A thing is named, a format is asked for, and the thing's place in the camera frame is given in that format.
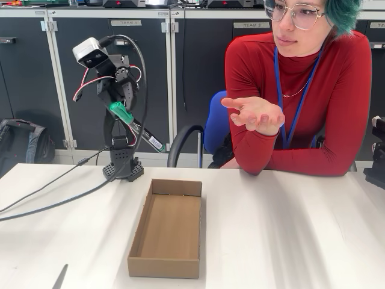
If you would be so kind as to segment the person's right hand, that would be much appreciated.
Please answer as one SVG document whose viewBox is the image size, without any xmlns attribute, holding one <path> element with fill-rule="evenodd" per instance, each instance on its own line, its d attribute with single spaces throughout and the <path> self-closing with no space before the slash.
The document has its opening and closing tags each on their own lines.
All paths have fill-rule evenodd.
<svg viewBox="0 0 385 289">
<path fill-rule="evenodd" d="M 248 131 L 272 136 L 285 123 L 282 109 L 260 97 L 224 98 L 221 104 L 229 110 L 236 110 L 230 114 L 231 121 L 236 126 L 245 126 Z"/>
</svg>

